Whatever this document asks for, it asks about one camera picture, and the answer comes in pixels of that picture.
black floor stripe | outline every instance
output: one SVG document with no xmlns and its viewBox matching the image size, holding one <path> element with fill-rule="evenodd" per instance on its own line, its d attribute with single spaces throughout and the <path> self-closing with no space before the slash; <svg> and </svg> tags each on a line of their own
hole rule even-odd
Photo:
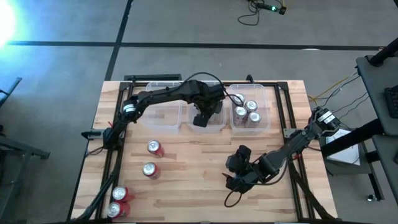
<svg viewBox="0 0 398 224">
<path fill-rule="evenodd" d="M 7 45 L 14 46 L 61 46 L 61 47 L 114 47 L 114 42 L 79 42 L 79 41 L 19 41 L 12 40 Z"/>
<path fill-rule="evenodd" d="M 201 43 L 121 43 L 121 47 L 163 47 L 163 48 L 201 48 L 201 49 L 276 49 L 276 50 L 379 50 L 381 46 L 346 45 L 285 45 L 285 44 L 201 44 Z"/>
<path fill-rule="evenodd" d="M 113 48 L 111 60 L 109 61 L 108 69 L 106 70 L 105 81 L 110 81 L 112 79 L 112 74 L 114 70 L 114 66 L 116 64 L 116 60 L 118 59 L 119 49 L 121 46 L 121 42 L 123 40 L 124 31 L 126 30 L 127 21 L 129 19 L 129 13 L 131 9 L 131 4 L 133 0 L 128 0 L 126 4 L 126 8 L 124 10 L 122 23 L 120 24 L 118 37 L 116 38 L 116 45 Z"/>
</svg>

wooden table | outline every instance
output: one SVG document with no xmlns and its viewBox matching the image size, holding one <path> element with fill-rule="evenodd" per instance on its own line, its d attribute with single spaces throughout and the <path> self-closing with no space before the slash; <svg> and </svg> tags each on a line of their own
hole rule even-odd
<svg viewBox="0 0 398 224">
<path fill-rule="evenodd" d="M 287 82 L 297 127 L 304 128 L 311 114 L 304 82 L 301 80 Z M 104 82 L 93 128 L 109 127 L 108 121 L 113 120 L 119 84 L 120 82 Z M 134 92 L 142 90 L 143 88 L 135 88 Z M 221 175 L 222 172 L 228 172 L 225 167 L 226 158 L 235 153 L 240 144 L 252 149 L 252 161 L 262 153 L 276 150 L 284 144 L 273 88 L 267 88 L 267 98 L 271 112 L 271 128 L 255 136 L 233 136 L 229 120 L 218 134 L 194 133 L 187 125 L 186 105 L 183 107 L 180 134 L 153 134 L 140 121 L 137 124 L 131 123 L 126 133 L 119 184 L 133 188 L 136 191 L 136 199 L 130 203 L 130 216 L 115 221 L 296 221 L 289 172 L 286 172 L 278 184 L 253 187 L 242 196 L 237 206 L 225 208 L 223 205 L 229 193 L 225 187 L 225 178 Z M 284 111 L 289 125 L 286 107 Z M 164 145 L 166 154 L 163 158 L 156 159 L 147 152 L 147 142 L 151 139 L 158 139 Z M 101 145 L 102 140 L 92 141 L 88 145 L 88 150 Z M 311 146 L 319 147 L 315 141 Z M 97 156 L 88 156 L 85 159 L 72 218 L 79 216 L 98 193 L 105 157 L 106 151 L 103 151 Z M 326 210 L 336 217 L 335 204 L 321 153 L 305 150 L 303 158 L 312 192 Z M 142 166 L 149 161 L 155 162 L 160 167 L 162 171 L 160 179 L 149 180 L 143 176 Z M 233 203 L 237 196 L 233 194 L 229 203 Z M 107 209 L 109 196 L 105 199 L 104 210 Z M 300 199 L 304 214 L 307 214 L 301 191 Z"/>
</svg>

bright light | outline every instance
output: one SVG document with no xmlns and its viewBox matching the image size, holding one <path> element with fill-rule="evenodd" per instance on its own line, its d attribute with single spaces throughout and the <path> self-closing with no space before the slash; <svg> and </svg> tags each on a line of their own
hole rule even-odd
<svg viewBox="0 0 398 224">
<path fill-rule="evenodd" d="M 15 15 L 6 0 L 0 0 L 0 47 L 11 39 L 15 31 Z"/>
</svg>

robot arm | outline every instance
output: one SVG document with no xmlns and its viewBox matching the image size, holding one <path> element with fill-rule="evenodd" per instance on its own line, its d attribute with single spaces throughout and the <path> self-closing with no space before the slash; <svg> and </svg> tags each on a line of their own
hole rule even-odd
<svg viewBox="0 0 398 224">
<path fill-rule="evenodd" d="M 251 150 L 240 146 L 235 154 L 228 157 L 226 167 L 235 177 L 226 177 L 226 187 L 232 191 L 246 193 L 258 182 L 266 184 L 273 179 L 283 166 L 284 161 L 295 152 L 302 152 L 313 139 L 321 136 L 332 136 L 340 128 L 340 121 L 328 110 L 316 108 L 309 119 L 307 127 L 297 130 L 290 136 L 290 141 L 280 149 L 264 153 L 258 163 L 250 163 Z"/>
<path fill-rule="evenodd" d="M 206 127 L 210 117 L 214 113 L 219 113 L 223 107 L 224 90 L 222 84 L 208 86 L 206 83 L 190 80 L 177 87 L 142 91 L 132 95 L 123 102 L 123 110 L 113 127 L 105 129 L 103 133 L 104 148 L 112 149 L 117 146 L 119 136 L 127 125 L 130 122 L 136 123 L 148 106 L 159 103 L 175 100 L 183 100 L 188 104 L 194 103 L 200 114 L 194 117 L 193 125 Z"/>
</svg>

plastic bin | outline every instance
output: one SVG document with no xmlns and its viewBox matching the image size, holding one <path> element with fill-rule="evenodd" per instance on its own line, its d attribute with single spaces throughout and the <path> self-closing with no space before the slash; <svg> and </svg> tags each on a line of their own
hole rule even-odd
<svg viewBox="0 0 398 224">
<path fill-rule="evenodd" d="M 218 81 L 201 81 L 206 83 L 209 86 L 213 86 L 219 84 Z M 188 126 L 192 128 L 194 132 L 197 133 L 217 133 L 220 132 L 223 127 L 226 125 L 226 109 L 225 104 L 226 102 L 223 101 L 223 107 L 218 114 L 213 114 L 213 116 L 209 119 L 207 123 L 207 127 L 199 127 L 193 125 L 193 118 L 199 113 L 199 110 L 195 108 L 195 105 L 192 103 L 189 105 L 188 113 Z"/>
<path fill-rule="evenodd" d="M 270 108 L 268 107 L 266 89 L 260 84 L 234 84 L 228 88 L 229 94 L 240 93 L 244 95 L 245 101 L 254 100 L 257 103 L 256 112 L 261 116 L 260 123 L 255 128 L 245 128 L 244 124 L 235 126 L 233 120 L 233 107 L 229 101 L 229 118 L 233 134 L 256 134 L 268 130 L 271 127 Z"/>
<path fill-rule="evenodd" d="M 145 91 L 161 90 L 166 87 L 177 87 L 179 82 L 150 82 Z M 177 134 L 181 125 L 182 101 L 171 101 L 150 105 L 142 115 L 142 123 L 157 133 Z"/>
</svg>

